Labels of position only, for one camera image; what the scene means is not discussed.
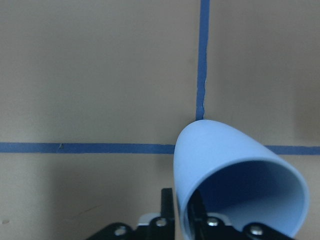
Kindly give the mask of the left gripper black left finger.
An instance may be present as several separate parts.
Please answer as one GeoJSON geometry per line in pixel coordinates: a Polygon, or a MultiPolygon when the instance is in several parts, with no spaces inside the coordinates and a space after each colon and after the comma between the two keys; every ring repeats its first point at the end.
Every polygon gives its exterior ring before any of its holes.
{"type": "Polygon", "coordinates": [[[172,188],[163,188],[161,190],[161,217],[175,220],[175,200],[172,188]]]}

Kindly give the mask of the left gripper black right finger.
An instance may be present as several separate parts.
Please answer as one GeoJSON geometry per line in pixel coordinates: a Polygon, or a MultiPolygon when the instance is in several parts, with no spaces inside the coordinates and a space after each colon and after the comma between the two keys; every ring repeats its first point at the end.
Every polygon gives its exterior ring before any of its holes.
{"type": "Polygon", "coordinates": [[[199,222],[207,218],[207,211],[199,191],[194,191],[187,204],[188,219],[190,222],[199,222]]]}

